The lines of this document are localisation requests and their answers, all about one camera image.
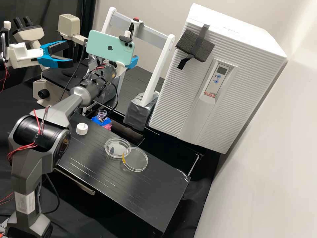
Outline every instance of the white bottle cap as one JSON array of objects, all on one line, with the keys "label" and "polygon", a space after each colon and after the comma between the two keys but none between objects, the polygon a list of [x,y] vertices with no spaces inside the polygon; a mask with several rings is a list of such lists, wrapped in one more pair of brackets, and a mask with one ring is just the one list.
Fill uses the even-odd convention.
[{"label": "white bottle cap", "polygon": [[125,31],[125,32],[124,32],[124,36],[125,36],[125,37],[130,37],[130,35],[131,35],[131,32],[130,32],[130,31]]},{"label": "white bottle cap", "polygon": [[4,21],[3,27],[10,30],[11,29],[11,22],[10,21]]},{"label": "white bottle cap", "polygon": [[79,123],[76,127],[76,133],[79,135],[86,135],[88,132],[88,125],[85,123]]}]

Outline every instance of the bottle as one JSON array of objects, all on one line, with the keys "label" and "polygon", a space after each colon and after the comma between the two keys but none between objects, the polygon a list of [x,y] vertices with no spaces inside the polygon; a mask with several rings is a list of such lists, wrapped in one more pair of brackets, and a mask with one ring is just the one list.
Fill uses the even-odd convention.
[{"label": "bottle", "polygon": [[93,122],[101,125],[102,127],[106,128],[107,130],[111,131],[112,121],[109,117],[107,117],[106,110],[99,110],[97,116],[91,119]]}]

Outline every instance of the smartphone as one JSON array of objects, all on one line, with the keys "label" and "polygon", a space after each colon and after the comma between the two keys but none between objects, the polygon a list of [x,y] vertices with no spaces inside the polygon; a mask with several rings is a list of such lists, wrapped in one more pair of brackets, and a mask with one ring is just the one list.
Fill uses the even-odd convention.
[{"label": "smartphone", "polygon": [[121,41],[118,37],[91,30],[88,36],[86,52],[107,60],[131,63],[134,43]]}]

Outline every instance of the petri dish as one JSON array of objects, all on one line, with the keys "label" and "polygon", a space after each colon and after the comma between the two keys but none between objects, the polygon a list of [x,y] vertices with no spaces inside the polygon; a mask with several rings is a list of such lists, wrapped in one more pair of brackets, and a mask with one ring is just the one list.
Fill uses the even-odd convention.
[{"label": "petri dish", "polygon": [[131,151],[128,150],[130,143],[122,138],[111,138],[105,143],[106,153],[116,159],[122,158],[122,155],[127,156]]},{"label": "petri dish", "polygon": [[128,155],[121,155],[123,164],[131,171],[141,172],[148,165],[148,156],[138,147],[128,148]]}]

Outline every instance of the black foam block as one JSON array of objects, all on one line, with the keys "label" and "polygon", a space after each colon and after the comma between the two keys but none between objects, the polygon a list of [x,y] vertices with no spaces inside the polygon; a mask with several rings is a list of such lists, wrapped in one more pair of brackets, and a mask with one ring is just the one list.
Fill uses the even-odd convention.
[{"label": "black foam block", "polygon": [[[195,42],[198,38],[198,35],[193,33],[190,30],[185,30],[182,37],[176,44],[176,48],[184,51],[187,54],[192,54],[192,48],[195,45]],[[211,51],[214,48],[214,44],[203,39],[200,47],[198,48],[196,54],[194,54],[194,58],[199,60],[200,62],[205,62],[210,55]]]}]

